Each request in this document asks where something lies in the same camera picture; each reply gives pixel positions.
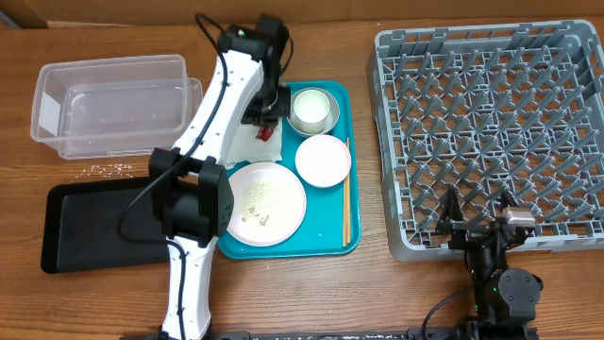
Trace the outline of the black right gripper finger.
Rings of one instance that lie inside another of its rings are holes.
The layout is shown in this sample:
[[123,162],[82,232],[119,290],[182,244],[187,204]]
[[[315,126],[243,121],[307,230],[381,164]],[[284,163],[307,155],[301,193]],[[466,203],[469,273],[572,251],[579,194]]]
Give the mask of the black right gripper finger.
[[499,206],[501,209],[506,209],[509,207],[517,207],[518,203],[514,199],[513,195],[508,190],[503,190],[498,199]]
[[450,233],[453,230],[453,224],[463,221],[463,215],[454,186],[449,185],[447,187],[445,194],[441,197],[441,203],[443,207],[435,231],[437,233]]

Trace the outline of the red snack wrapper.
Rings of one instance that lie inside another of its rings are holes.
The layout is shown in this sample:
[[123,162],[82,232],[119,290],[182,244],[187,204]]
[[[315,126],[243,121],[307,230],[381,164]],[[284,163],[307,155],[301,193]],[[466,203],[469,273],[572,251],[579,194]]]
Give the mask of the red snack wrapper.
[[273,133],[274,133],[274,130],[272,128],[261,127],[256,135],[256,138],[259,140],[262,140],[264,142],[267,142],[271,138]]

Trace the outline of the white paper napkin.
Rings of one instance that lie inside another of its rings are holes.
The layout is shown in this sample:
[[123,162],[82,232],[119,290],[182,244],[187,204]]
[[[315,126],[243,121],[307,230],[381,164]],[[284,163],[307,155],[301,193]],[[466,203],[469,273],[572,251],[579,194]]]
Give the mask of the white paper napkin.
[[280,162],[282,160],[282,122],[272,130],[266,141],[258,138],[262,129],[253,125],[240,125],[226,156],[226,169],[240,162]]

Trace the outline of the large pink plate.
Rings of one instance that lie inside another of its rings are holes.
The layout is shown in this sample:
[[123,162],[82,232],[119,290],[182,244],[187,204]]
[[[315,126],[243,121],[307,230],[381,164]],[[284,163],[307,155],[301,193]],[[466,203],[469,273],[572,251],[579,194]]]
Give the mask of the large pink plate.
[[305,189],[288,168],[272,162],[248,164],[229,178],[234,210],[227,231],[252,247],[269,247],[291,237],[304,220]]

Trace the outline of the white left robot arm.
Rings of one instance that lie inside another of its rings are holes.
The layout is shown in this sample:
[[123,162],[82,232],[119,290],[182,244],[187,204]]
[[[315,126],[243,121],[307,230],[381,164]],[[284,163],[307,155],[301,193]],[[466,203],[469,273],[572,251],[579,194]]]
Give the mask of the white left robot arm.
[[290,113],[292,91],[280,79],[294,42],[281,19],[262,14],[254,27],[230,25],[210,43],[217,60],[202,103],[171,149],[152,152],[140,193],[151,197],[170,260],[168,309],[154,339],[210,338],[212,256],[234,210],[228,151],[239,126],[271,130]]

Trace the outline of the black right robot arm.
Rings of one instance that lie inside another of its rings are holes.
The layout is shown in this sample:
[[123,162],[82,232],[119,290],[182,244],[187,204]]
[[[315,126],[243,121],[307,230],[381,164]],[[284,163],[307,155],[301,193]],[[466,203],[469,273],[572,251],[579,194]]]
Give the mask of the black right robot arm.
[[[536,317],[543,281],[525,269],[511,268],[506,252],[523,245],[536,225],[528,208],[518,206],[504,191],[500,213],[486,224],[462,221],[456,189],[449,186],[441,198],[444,207],[436,225],[439,234],[451,237],[448,247],[463,252],[471,274],[470,286],[446,297],[425,316],[420,332],[424,339],[537,339],[528,323]],[[462,318],[449,329],[430,328],[428,322],[448,302],[473,293],[474,316]]]

